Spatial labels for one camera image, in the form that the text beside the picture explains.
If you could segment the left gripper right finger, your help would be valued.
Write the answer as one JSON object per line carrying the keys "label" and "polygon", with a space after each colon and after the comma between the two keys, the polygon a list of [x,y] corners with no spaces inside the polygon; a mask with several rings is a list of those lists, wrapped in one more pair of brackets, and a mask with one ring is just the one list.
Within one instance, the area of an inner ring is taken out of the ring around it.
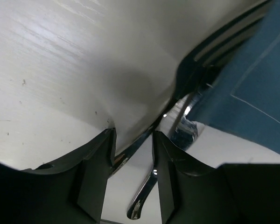
{"label": "left gripper right finger", "polygon": [[164,224],[280,224],[280,164],[210,167],[153,133]]}

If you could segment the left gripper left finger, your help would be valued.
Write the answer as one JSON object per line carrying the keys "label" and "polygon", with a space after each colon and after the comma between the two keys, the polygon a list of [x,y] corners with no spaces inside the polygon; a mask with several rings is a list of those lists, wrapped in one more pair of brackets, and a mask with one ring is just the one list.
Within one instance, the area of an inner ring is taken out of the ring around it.
{"label": "left gripper left finger", "polygon": [[116,130],[36,169],[0,163],[0,224],[98,224]]}

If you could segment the silver fork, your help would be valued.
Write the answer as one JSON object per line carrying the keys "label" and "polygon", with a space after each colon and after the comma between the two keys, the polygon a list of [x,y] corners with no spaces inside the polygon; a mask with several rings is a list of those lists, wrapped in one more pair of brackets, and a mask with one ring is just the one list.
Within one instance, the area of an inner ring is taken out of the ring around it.
{"label": "silver fork", "polygon": [[109,176],[117,173],[131,159],[152,131],[159,126],[164,115],[179,100],[197,89],[208,69],[214,70],[217,74],[227,64],[226,62],[220,64],[220,62],[224,59],[229,61],[235,52],[255,34],[256,28],[264,19],[272,3],[271,0],[257,2],[213,32],[183,58],[176,71],[174,92],[166,107],[129,147],[115,156]]}

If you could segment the blue beige cloth placemat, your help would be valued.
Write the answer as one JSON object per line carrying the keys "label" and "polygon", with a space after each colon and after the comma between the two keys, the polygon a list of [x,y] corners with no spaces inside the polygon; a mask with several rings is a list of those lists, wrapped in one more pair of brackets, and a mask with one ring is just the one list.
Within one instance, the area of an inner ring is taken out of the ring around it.
{"label": "blue beige cloth placemat", "polygon": [[280,0],[189,117],[280,154]]}

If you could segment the silver knife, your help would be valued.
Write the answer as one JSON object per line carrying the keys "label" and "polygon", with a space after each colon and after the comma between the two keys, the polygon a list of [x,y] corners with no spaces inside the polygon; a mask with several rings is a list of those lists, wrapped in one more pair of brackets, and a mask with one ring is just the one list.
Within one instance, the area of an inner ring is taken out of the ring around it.
{"label": "silver knife", "polygon": [[[163,114],[161,121],[156,128],[156,131],[163,132],[169,140],[183,151],[189,149],[204,129],[204,125],[199,124],[196,121],[191,121],[189,118],[190,111],[202,98],[204,93],[205,90],[199,89],[198,91],[190,93],[178,100],[168,112]],[[143,205],[157,183],[157,177],[157,165],[156,162],[153,161],[149,173],[127,209],[126,216],[129,219],[140,219]]]}

